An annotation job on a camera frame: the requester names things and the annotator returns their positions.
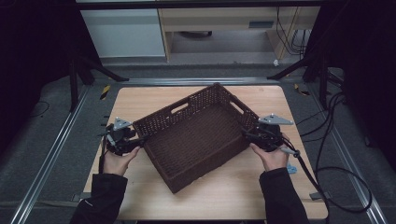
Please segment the black sleeve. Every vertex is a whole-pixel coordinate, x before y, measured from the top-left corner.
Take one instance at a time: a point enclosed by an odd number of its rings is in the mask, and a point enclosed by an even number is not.
[[[119,215],[127,182],[128,179],[120,175],[93,175],[91,198],[78,204],[70,223],[113,224]]]
[[[268,224],[309,224],[286,168],[262,173],[260,186]]]

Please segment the hand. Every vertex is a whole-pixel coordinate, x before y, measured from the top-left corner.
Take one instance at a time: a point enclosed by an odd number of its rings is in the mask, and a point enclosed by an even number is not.
[[[128,169],[129,162],[136,157],[140,147],[134,148],[130,153],[124,156],[118,156],[114,153],[107,152],[105,155],[105,164],[103,166],[104,174],[114,174],[124,176]]]
[[[266,152],[253,143],[250,143],[250,147],[262,159],[265,171],[271,171],[288,166],[289,153],[281,151],[280,147],[272,152]]]

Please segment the basket handle hole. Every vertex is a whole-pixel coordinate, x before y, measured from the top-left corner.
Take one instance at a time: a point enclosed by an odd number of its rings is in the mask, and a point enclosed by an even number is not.
[[[178,106],[178,107],[176,107],[176,108],[173,108],[173,109],[171,110],[171,113],[172,113],[172,114],[176,114],[176,113],[180,112],[182,109],[186,108],[188,105],[189,105],[189,104],[186,103],[186,104],[184,104],[184,105],[180,105],[180,106]]]
[[[230,102],[230,105],[232,105],[233,108],[235,108],[237,111],[239,111],[239,113],[244,114],[244,110],[241,109],[241,107],[239,107],[238,105],[236,105],[234,102]]]

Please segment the metal bar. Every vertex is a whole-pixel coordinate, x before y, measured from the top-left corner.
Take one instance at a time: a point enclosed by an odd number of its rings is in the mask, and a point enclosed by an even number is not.
[[[60,3],[53,7],[72,7],[79,10],[198,8],[198,7],[320,7],[339,4],[344,0],[201,0],[201,1],[142,1]]]
[[[130,78],[121,84],[132,86],[205,86],[219,82],[222,85],[276,85],[279,81],[266,77],[204,77],[204,78]]]
[[[311,89],[310,92],[315,92],[314,90],[312,90],[312,88],[309,85],[308,88]],[[315,103],[317,104],[318,108],[321,108],[321,103],[315,94],[313,99],[315,100]],[[332,128],[332,141],[335,144],[335,148],[337,149],[338,155],[340,156],[341,162],[344,164],[344,166],[349,171],[355,173],[361,179],[364,180],[361,170],[359,169],[358,165],[350,155],[347,145],[344,143],[341,134],[338,132],[335,126]],[[369,202],[369,195],[367,195],[367,193],[365,192],[365,187],[363,186],[363,184],[353,176],[350,177],[350,181],[352,182],[352,185],[354,186],[359,198],[361,199],[361,203],[364,204],[364,206],[367,205]],[[374,195],[373,195],[372,205],[367,210],[367,215],[373,224],[388,224],[388,221],[385,218]]]
[[[70,112],[69,115],[67,116],[67,119],[64,122],[64,126],[62,127],[58,136],[56,137],[55,142],[53,143],[47,158],[44,160],[40,170],[37,173],[37,176],[35,177],[35,180],[33,181],[31,187],[25,194],[17,210],[15,211],[15,214],[10,222],[11,224],[24,223],[28,218],[33,206],[35,205],[35,201],[37,200],[40,191],[43,189],[44,184],[46,183],[50,175],[50,171],[52,170],[53,165],[58,159],[58,156],[62,150],[64,142],[67,139],[67,136],[69,135],[70,130],[72,129],[76,121],[80,109],[82,108],[82,105],[85,102],[90,86],[84,86],[84,87],[86,88],[82,91],[80,95],[80,100],[76,109],[74,110],[74,112]]]

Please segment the metal bracket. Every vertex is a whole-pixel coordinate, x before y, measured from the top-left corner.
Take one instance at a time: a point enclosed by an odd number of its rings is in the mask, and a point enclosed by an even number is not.
[[[285,125],[291,125],[293,124],[293,121],[288,120],[288,119],[283,119],[275,114],[271,114],[269,116],[259,118],[259,123],[265,123],[265,124],[285,124]]]
[[[330,199],[332,197],[329,192],[324,192],[324,196],[326,197],[326,199]],[[322,199],[321,195],[318,192],[309,194],[309,197],[311,197],[312,201]]]
[[[116,145],[116,142],[114,141],[113,137],[111,137],[110,134],[108,134],[108,135],[106,136],[106,138],[107,138],[107,140],[110,142],[111,146],[114,147],[114,146]]]
[[[132,122],[124,120],[124,119],[120,119],[119,117],[116,117],[116,120],[114,121],[113,130],[116,131],[119,129],[123,129],[130,125],[132,125]]]
[[[86,198],[91,198],[91,193],[90,192],[82,192],[80,194],[73,194],[73,197],[70,201],[74,203],[79,203],[81,199],[86,199]]]

